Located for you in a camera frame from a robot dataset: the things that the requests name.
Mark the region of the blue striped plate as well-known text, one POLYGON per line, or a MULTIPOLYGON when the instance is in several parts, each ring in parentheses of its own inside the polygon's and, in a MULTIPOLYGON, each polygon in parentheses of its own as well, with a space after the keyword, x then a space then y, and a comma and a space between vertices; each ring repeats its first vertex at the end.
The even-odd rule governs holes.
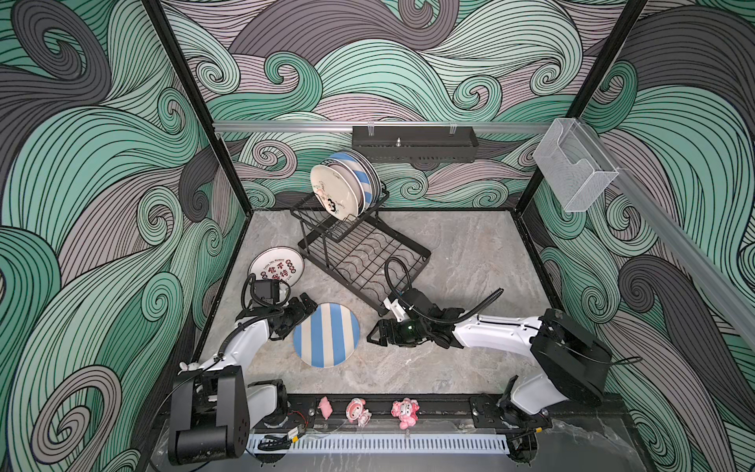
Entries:
POLYGON ((358 348, 360 337, 359 321, 349 308, 324 303, 295 328, 293 345, 305 364, 328 369, 347 361, 358 348))
POLYGON ((362 188, 362 210, 371 208, 381 196, 381 183, 371 163, 357 151, 339 151, 330 158, 345 164, 353 171, 362 188))

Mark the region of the cream floral painted plate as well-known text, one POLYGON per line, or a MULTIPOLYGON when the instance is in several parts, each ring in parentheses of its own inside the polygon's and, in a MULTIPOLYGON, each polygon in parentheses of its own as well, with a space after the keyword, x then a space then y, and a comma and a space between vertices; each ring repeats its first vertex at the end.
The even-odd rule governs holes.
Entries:
POLYGON ((326 165, 311 170, 313 192, 324 209, 338 220, 357 218, 360 206, 355 193, 344 177, 326 165))

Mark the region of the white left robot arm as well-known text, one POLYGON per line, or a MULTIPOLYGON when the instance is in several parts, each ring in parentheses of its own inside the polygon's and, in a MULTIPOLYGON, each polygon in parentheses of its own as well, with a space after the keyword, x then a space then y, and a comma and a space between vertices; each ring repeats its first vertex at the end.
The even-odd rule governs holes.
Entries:
POLYGON ((249 385, 245 371, 269 340, 283 340, 314 314, 318 304, 303 294, 277 304, 243 304, 233 330, 216 353, 181 371, 169 395, 167 456, 173 466, 239 458, 263 418, 282 413, 284 385, 249 385))

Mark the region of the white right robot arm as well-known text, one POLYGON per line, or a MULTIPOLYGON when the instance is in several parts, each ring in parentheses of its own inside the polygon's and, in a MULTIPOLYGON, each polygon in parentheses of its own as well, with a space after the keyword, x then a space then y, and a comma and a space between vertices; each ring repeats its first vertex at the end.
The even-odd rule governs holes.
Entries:
POLYGON ((390 308, 367 335, 380 346, 417 347, 430 341, 438 347, 489 348, 523 356, 540 366, 533 375, 514 376, 493 411, 494 427, 515 433, 550 426, 547 410, 564 401, 598 408, 613 366, 607 344, 589 334, 566 313, 548 309, 540 317, 501 318, 477 309, 434 308, 422 316, 415 307, 390 308))

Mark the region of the white plate red Chinese characters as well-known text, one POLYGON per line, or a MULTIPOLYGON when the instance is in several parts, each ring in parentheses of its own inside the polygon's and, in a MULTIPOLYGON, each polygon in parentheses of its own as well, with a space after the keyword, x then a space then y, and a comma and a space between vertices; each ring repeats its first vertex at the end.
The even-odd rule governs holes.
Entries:
POLYGON ((252 261, 249 273, 257 280, 275 279, 294 286, 304 275, 305 260, 301 254, 290 247, 273 247, 261 252, 252 261))

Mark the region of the white plate green red rim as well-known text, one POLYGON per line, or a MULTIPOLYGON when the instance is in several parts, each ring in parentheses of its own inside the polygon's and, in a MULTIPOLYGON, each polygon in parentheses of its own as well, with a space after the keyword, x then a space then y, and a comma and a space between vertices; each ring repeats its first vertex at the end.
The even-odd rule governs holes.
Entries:
POLYGON ((346 165, 340 161, 334 161, 328 165, 330 168, 336 170, 349 184, 354 194, 356 195, 359 214, 363 214, 366 209, 366 194, 363 192, 361 182, 357 179, 356 174, 346 165))

